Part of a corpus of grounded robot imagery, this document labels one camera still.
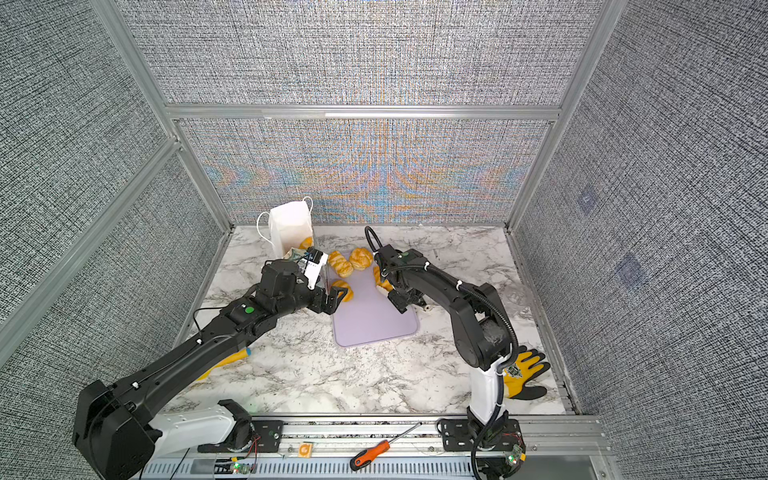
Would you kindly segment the floral paper gift bag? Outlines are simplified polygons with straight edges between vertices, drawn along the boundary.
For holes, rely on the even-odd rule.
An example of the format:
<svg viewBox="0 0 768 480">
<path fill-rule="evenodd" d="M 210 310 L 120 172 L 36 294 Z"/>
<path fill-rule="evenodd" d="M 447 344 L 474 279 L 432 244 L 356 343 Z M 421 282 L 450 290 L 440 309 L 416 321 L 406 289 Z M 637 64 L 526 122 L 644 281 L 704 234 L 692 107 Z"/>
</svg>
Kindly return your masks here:
<svg viewBox="0 0 768 480">
<path fill-rule="evenodd" d="M 299 248 L 307 238 L 313 238 L 312 209 L 314 201 L 310 196 L 291 201 L 269 211 L 261 212 L 256 220 L 259 236 L 272 247 L 273 258 L 282 258 L 292 248 Z M 260 230 L 260 222 L 267 217 L 268 236 Z"/>
</svg>

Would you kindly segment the ring donut bread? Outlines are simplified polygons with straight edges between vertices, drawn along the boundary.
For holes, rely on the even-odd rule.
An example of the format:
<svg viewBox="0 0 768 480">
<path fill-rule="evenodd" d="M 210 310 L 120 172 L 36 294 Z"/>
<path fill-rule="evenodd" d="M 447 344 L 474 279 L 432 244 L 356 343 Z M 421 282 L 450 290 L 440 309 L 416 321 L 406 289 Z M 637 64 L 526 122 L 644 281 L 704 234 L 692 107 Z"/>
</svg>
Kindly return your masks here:
<svg viewBox="0 0 768 480">
<path fill-rule="evenodd" d="M 312 237 L 305 238 L 299 245 L 302 250 L 307 250 L 314 245 L 314 239 Z"/>
</svg>

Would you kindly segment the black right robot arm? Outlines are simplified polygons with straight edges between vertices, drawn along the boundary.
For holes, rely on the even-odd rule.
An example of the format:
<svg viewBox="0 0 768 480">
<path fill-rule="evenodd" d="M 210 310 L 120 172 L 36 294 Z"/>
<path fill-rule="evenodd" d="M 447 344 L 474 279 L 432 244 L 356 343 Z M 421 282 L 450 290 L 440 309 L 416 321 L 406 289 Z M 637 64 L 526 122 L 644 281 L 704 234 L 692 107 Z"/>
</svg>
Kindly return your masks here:
<svg viewBox="0 0 768 480">
<path fill-rule="evenodd" d="M 470 434 L 473 445 L 483 448 L 503 428 L 503 369 L 516 360 L 519 349 L 497 290 L 456 278 L 417 250 L 383 244 L 370 226 L 364 233 L 381 276 L 392 285 L 388 300 L 399 312 L 430 299 L 449 314 L 456 350 L 471 368 Z"/>
</svg>

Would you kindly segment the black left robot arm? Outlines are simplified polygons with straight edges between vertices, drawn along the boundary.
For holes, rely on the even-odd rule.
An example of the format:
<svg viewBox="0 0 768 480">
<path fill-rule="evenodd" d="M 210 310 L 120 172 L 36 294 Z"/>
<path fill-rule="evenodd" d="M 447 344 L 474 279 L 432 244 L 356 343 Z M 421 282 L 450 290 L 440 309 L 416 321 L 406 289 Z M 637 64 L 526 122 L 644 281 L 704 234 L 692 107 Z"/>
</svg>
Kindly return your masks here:
<svg viewBox="0 0 768 480">
<path fill-rule="evenodd" d="M 280 318 L 303 309 L 331 315 L 347 293 L 344 287 L 311 287 L 295 262 L 266 262 L 259 282 L 225 305 L 191 339 L 111 384 L 96 380 L 83 388 L 74 446 L 100 478 L 130 478 L 155 452 L 160 431 L 151 420 L 179 392 L 274 329 Z"/>
</svg>

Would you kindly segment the twisted braid bread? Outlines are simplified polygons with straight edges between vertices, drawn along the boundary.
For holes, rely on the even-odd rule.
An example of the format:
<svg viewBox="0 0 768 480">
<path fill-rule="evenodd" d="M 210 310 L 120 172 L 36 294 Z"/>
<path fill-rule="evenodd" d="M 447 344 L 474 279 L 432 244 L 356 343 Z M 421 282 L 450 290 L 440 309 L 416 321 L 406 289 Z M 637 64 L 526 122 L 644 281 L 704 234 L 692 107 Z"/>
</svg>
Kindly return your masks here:
<svg viewBox="0 0 768 480">
<path fill-rule="evenodd" d="M 347 260 L 339 251 L 333 251 L 329 254 L 328 265 L 340 278 L 348 278 L 354 272 L 352 263 Z"/>
</svg>

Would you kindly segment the lilac plastic tray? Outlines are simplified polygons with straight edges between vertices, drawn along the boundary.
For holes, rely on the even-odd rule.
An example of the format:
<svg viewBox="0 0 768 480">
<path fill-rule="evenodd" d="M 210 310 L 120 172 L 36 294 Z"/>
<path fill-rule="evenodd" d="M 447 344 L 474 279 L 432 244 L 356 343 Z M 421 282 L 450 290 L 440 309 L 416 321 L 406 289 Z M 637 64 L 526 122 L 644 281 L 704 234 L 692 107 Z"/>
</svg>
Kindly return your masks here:
<svg viewBox="0 0 768 480">
<path fill-rule="evenodd" d="M 340 253 L 349 260 L 351 252 Z M 334 338 L 341 347 L 410 336 L 419 329 L 418 317 L 412 308 L 400 314 L 377 290 L 373 275 L 375 265 L 374 260 L 364 271 L 354 269 L 348 278 L 338 277 L 330 266 L 327 267 L 328 285 L 341 279 L 354 292 L 354 298 L 350 302 L 342 302 L 332 316 Z"/>
</svg>

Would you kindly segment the round scored bun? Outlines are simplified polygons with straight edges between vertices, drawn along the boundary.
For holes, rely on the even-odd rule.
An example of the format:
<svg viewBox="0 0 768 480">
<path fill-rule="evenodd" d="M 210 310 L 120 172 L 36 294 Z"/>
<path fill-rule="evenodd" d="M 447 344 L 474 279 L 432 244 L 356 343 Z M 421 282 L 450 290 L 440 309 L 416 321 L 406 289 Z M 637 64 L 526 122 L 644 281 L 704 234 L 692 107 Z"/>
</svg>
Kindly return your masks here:
<svg viewBox="0 0 768 480">
<path fill-rule="evenodd" d="M 349 262 L 355 270 L 364 271 L 374 262 L 373 253 L 367 248 L 356 248 L 351 252 Z"/>
</svg>

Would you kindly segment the yellow plastic scoop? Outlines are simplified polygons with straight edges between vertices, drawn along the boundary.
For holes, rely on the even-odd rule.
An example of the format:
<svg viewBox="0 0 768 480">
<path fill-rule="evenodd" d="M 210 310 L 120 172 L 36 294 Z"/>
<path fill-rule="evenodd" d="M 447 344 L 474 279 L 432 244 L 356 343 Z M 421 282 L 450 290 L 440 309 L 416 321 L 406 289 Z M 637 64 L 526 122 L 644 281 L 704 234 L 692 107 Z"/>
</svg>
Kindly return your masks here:
<svg viewBox="0 0 768 480">
<path fill-rule="evenodd" d="M 211 368 L 209 368 L 205 373 L 203 373 L 200 377 L 198 377 L 197 380 L 198 381 L 205 380 L 205 379 L 207 379 L 210 376 L 210 374 L 211 374 L 211 372 L 213 370 L 218 369 L 218 368 L 222 368 L 224 366 L 230 365 L 230 364 L 238 362 L 240 360 L 247 359 L 250 355 L 251 355 L 251 349 L 250 348 L 245 348 L 245 349 L 243 349 L 243 350 L 241 350 L 241 351 L 239 351 L 239 352 L 237 352 L 235 354 L 229 355 L 226 358 L 224 358 L 223 360 L 221 360 L 218 363 L 216 363 Z"/>
</svg>

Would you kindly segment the yellow black work glove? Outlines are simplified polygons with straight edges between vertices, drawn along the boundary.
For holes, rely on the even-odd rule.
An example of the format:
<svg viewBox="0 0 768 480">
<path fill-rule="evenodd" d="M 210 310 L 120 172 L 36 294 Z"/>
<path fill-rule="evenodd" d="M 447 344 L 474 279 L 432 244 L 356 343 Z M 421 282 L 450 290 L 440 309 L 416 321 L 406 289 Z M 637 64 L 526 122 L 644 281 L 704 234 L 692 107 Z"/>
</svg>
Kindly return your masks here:
<svg viewBox="0 0 768 480">
<path fill-rule="evenodd" d="M 547 388 L 532 382 L 551 369 L 546 354 L 537 349 L 520 347 L 513 366 L 504 370 L 504 396 L 512 400 L 534 401 L 547 395 Z"/>
</svg>

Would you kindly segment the small orange tag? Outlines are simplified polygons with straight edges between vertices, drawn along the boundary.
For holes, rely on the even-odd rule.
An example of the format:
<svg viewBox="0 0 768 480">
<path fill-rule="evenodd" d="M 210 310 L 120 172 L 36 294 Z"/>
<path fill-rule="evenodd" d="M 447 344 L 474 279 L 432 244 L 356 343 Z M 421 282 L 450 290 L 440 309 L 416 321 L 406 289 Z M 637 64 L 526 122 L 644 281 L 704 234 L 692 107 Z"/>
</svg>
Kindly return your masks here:
<svg viewBox="0 0 768 480">
<path fill-rule="evenodd" d="M 305 442 L 299 445 L 298 449 L 298 456 L 300 458 L 311 458 L 312 457 L 312 451 L 313 451 L 314 444 L 310 442 Z"/>
</svg>

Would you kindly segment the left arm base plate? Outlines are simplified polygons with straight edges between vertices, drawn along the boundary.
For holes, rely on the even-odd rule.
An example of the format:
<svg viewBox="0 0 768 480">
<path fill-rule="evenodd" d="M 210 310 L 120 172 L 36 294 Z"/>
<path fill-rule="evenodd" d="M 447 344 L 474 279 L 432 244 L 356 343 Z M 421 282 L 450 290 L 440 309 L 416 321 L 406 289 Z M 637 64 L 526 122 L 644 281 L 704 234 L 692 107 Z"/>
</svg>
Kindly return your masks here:
<svg viewBox="0 0 768 480">
<path fill-rule="evenodd" d="M 238 422 L 234 430 L 220 443 L 197 447 L 198 453 L 233 453 L 245 455 L 251 451 L 277 453 L 282 440 L 284 422 L 281 420 L 251 420 Z"/>
</svg>

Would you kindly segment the orange handled screwdriver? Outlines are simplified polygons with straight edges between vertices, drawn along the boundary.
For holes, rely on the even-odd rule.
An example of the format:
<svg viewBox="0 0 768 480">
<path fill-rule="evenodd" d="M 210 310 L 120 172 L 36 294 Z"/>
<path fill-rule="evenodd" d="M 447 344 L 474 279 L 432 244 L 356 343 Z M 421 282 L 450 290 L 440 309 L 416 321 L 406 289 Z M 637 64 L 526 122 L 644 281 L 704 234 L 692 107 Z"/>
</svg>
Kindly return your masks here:
<svg viewBox="0 0 768 480">
<path fill-rule="evenodd" d="M 391 438 L 391 439 L 385 439 L 377 443 L 375 446 L 366 448 L 364 450 L 361 450 L 357 455 L 355 455 L 349 462 L 350 469 L 352 471 L 359 471 L 363 468 L 370 465 L 375 459 L 377 459 L 382 454 L 386 453 L 390 450 L 391 444 L 400 440 L 401 438 L 405 437 L 407 434 L 413 432 L 417 428 L 419 428 L 422 425 L 421 422 L 416 423 L 412 427 L 408 428 L 404 432 L 400 433 L 399 435 Z"/>
</svg>

